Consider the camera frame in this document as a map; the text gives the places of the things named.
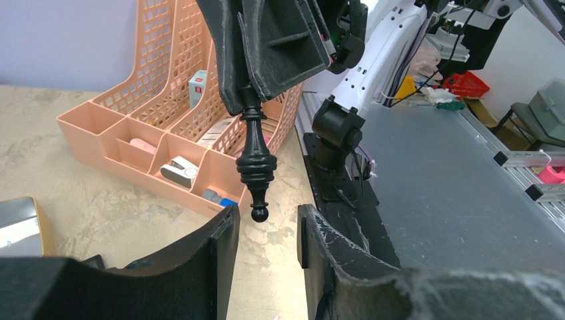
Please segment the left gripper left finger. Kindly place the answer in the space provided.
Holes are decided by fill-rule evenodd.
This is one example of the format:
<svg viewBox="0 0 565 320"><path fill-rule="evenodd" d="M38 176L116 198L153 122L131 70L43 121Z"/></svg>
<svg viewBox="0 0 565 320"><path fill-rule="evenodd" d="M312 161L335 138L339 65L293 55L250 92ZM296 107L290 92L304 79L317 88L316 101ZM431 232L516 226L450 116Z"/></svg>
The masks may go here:
<svg viewBox="0 0 565 320"><path fill-rule="evenodd" d="M225 319L239 208L122 269L63 257L1 260L2 319Z"/></svg>

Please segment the black chess bishop piece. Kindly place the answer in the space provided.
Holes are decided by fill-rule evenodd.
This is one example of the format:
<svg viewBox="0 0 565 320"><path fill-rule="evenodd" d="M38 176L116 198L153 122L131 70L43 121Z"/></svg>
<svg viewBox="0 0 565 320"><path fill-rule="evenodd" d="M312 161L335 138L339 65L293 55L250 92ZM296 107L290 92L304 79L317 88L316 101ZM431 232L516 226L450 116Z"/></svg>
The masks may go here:
<svg viewBox="0 0 565 320"><path fill-rule="evenodd" d="M257 223L269 217L266 194L269 184L274 180L277 158L271 154L263 135L262 122L267 119L261 109L261 100L252 85L241 89L244 109L240 120L246 124L245 146L236 160L241 182L250 191L253 202L251 217Z"/></svg>

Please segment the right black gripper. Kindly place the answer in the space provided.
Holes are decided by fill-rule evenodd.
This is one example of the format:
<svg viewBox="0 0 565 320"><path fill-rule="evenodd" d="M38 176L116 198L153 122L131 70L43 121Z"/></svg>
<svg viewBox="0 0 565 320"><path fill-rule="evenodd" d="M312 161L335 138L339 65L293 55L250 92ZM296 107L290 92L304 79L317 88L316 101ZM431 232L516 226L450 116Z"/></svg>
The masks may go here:
<svg viewBox="0 0 565 320"><path fill-rule="evenodd" d="M198 0L215 45L219 93L228 113L247 106L244 89L268 101L328 70L361 60L368 7L360 0Z"/></svg>

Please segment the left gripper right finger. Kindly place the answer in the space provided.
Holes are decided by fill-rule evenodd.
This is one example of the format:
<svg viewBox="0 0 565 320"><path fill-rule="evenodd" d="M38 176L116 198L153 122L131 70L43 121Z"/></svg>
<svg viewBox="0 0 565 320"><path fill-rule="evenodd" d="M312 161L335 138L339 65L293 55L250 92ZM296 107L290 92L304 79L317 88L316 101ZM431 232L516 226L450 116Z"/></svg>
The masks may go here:
<svg viewBox="0 0 565 320"><path fill-rule="evenodd" d="M563 319L555 272L398 269L353 243L310 204L297 209L310 319Z"/></svg>

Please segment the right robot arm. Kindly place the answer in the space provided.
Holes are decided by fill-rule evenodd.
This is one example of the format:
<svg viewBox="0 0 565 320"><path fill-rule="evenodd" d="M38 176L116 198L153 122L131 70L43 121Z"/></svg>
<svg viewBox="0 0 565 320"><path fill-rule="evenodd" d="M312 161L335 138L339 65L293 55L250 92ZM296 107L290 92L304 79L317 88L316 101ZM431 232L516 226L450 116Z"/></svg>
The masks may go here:
<svg viewBox="0 0 565 320"><path fill-rule="evenodd" d="M217 56L227 111L247 126L240 173L266 173L277 160L261 131L264 102L329 71L343 74L313 129L335 149L360 141L362 115L392 93L445 1L199 1Z"/></svg>

